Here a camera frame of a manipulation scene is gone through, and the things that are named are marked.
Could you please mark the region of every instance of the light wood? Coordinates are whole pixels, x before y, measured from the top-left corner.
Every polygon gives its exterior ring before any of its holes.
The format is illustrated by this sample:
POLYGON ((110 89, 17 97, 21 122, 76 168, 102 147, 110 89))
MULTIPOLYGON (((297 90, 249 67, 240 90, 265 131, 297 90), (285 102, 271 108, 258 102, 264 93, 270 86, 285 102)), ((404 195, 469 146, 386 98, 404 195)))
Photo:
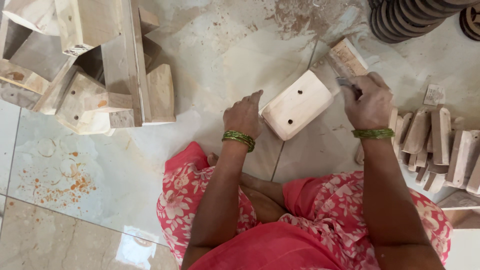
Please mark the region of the light wood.
POLYGON ((452 132, 450 112, 447 108, 432 111, 433 163, 450 164, 450 133, 452 132))
POLYGON ((342 77, 352 78, 368 74, 367 63, 347 38, 336 44, 325 58, 342 77))
POLYGON ((147 75, 147 85, 152 121, 144 124, 176 122, 175 94, 170 66, 163 64, 149 73, 147 75))
POLYGON ((85 98, 85 111, 118 112, 132 110, 132 96, 117 93, 102 93, 85 98))
POLYGON ((398 157, 398 153, 400 152, 400 139, 402 137, 402 128, 403 128, 403 117, 398 115, 396 117, 395 137, 393 140, 393 150, 395 152, 396 157, 398 157))
POLYGON ((11 0, 5 5, 3 14, 39 33, 60 35, 54 0, 11 0))
POLYGON ((49 82, 38 74, 14 65, 8 60, 0 61, 0 79, 43 95, 49 82))
POLYGON ((73 77, 55 118, 79 135, 103 134, 110 130, 108 113, 85 111, 85 98, 105 93, 103 85, 85 73, 73 77))
POLYGON ((76 65, 70 66, 67 72, 62 69, 62 71, 57 75, 57 78, 50 83, 50 86, 47 88, 32 110, 39 111, 47 115, 54 115, 57 113, 60 104, 62 104, 63 99, 65 98, 67 87, 72 81, 75 73, 78 71, 82 71, 82 69, 76 65))
POLYGON ((430 126, 431 118, 429 109, 426 107, 419 108, 413 115, 402 151, 410 154, 418 154, 427 139, 430 126))
POLYGON ((447 182, 450 182, 454 187, 461 187, 463 185, 471 143, 472 134, 470 132, 455 132, 452 156, 446 177, 447 182))
POLYGON ((442 210, 480 209, 480 198, 468 194, 465 190, 458 190, 437 206, 442 210))
POLYGON ((120 1, 55 0, 63 53, 79 56, 118 37, 120 1))
POLYGON ((271 100, 260 114, 282 140, 287 141, 333 103, 333 96, 308 70, 271 100))
POLYGON ((10 59, 10 63, 26 68, 52 82, 71 56, 61 52, 60 37, 33 32, 10 59))
POLYGON ((142 29, 142 35, 146 35, 160 27, 160 21, 155 14, 147 11, 143 7, 139 7, 138 11, 140 13, 140 28, 142 29))
POLYGON ((444 174, 436 174, 430 172, 428 176, 428 180, 423 187, 423 190, 431 192, 431 193, 438 193, 445 182, 445 175, 444 174))

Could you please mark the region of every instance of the wooden offcut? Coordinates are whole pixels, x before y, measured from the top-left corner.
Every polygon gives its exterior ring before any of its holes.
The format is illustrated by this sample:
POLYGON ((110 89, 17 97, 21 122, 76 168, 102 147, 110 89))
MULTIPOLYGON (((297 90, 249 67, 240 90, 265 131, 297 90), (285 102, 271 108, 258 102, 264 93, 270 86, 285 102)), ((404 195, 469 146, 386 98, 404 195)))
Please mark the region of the wooden offcut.
POLYGON ((431 126, 430 111, 426 107, 419 108, 413 115, 412 123, 407 131, 402 151, 410 154, 420 153, 431 126))
POLYGON ((79 56, 118 37, 122 21, 120 1, 55 0, 63 53, 79 56))
POLYGON ((446 108, 432 111, 433 162, 437 165, 450 164, 450 112, 446 108))
POLYGON ((260 114, 287 141, 333 103, 333 96, 312 71, 271 100, 260 114))

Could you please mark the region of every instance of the wooden block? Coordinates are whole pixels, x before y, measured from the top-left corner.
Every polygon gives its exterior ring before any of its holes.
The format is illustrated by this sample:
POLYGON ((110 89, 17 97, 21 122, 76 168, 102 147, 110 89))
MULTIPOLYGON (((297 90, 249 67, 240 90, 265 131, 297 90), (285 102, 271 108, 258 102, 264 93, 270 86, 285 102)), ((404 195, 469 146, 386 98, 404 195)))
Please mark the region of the wooden block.
POLYGON ((333 96, 308 70, 271 100, 260 114, 282 140, 290 140, 333 103, 333 96))
POLYGON ((410 154, 410 159, 408 160, 408 170, 412 172, 417 171, 417 166, 415 163, 417 162, 417 154, 410 154))
POLYGON ((325 58, 342 77, 351 78, 368 74, 367 62, 347 38, 336 44, 325 58))
POLYGON ((400 139, 402 137, 402 128, 403 128, 403 117, 398 115, 396 118, 395 137, 393 141, 393 150, 397 158, 398 158, 398 153, 400 152, 400 139))
POLYGON ((85 73, 73 77, 55 118, 79 135, 103 134, 110 130, 108 113, 85 111, 85 98, 105 93, 103 85, 85 73))
POLYGON ((85 111, 118 112, 132 110, 132 96, 117 93, 102 93, 85 98, 85 111))
POLYGON ((455 132, 452 156, 446 177, 447 182, 451 183, 452 186, 460 187, 463 184, 471 143, 472 134, 470 132, 455 132))
POLYGON ((433 163, 450 164, 450 112, 446 108, 432 111, 433 163))
POLYGON ((415 178, 415 183, 417 185, 420 185, 420 186, 423 186, 425 185, 425 183, 427 182, 427 179, 428 179, 428 171, 427 171, 427 167, 420 167, 420 171, 419 173, 417 174, 417 178, 415 178))
POLYGON ((55 0, 63 53, 79 56, 118 37, 122 32, 120 1, 55 0))
POLYGON ((60 37, 33 32, 10 59, 10 63, 26 68, 52 82, 65 63, 73 64, 61 52, 60 37))
POLYGON ((14 65, 5 59, 0 61, 0 79, 41 95, 50 84, 38 74, 14 65))
POLYGON ((359 144, 359 147, 357 148, 357 153, 355 154, 355 162, 358 165, 365 164, 365 152, 363 152, 363 147, 361 145, 361 142, 359 144))
POLYGON ((145 122, 144 125, 176 122, 175 94, 170 66, 163 64, 149 73, 147 85, 152 120, 145 122))
POLYGON ((465 190, 458 190, 437 206, 442 210, 480 209, 480 198, 468 194, 465 190))
POLYGON ((402 151, 410 154, 420 153, 428 131, 430 130, 430 111, 426 107, 419 108, 413 115, 412 123, 407 131, 402 151))
POLYGON ((12 0, 5 5, 3 14, 44 35, 60 35, 54 0, 12 0))
POLYGON ((445 175, 430 172, 430 175, 427 182, 425 183, 425 186, 423 187, 423 190, 431 193, 438 193, 442 189, 444 182, 445 175))
POLYGON ((160 22, 155 14, 145 10, 143 7, 139 7, 138 11, 140 13, 140 28, 143 36, 160 27, 160 22))
POLYGON ((395 132, 397 116, 398 116, 398 108, 392 106, 392 109, 390 110, 390 120, 388 122, 388 128, 391 128, 393 132, 395 132))

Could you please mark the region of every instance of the stack of wooden pieces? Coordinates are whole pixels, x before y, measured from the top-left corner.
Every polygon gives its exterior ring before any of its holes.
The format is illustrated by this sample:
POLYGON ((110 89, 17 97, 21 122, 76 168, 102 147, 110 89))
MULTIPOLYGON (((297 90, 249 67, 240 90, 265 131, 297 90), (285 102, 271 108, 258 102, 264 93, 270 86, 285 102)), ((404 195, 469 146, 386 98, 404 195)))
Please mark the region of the stack of wooden pieces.
POLYGON ((460 27, 467 37, 480 41, 480 4, 460 12, 460 27))
POLYGON ((159 19, 138 0, 6 0, 3 14, 1 99, 81 135, 176 121, 170 66, 145 36, 159 19))
POLYGON ((477 2, 478 0, 383 0, 380 3, 370 1, 372 8, 370 25, 373 34, 379 40, 399 43, 432 31, 445 18, 477 2))

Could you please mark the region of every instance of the beige marble tile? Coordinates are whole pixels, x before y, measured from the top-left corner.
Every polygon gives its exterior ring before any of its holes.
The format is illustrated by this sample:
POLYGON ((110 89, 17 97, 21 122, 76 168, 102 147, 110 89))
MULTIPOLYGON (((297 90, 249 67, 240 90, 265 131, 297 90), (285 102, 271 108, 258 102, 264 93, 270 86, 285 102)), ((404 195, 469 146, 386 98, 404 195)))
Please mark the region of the beige marble tile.
POLYGON ((168 247, 15 199, 6 204, 0 270, 178 269, 168 247), (148 262, 142 260, 144 251, 154 252, 148 262), (144 263, 128 265, 116 259, 120 257, 144 263))

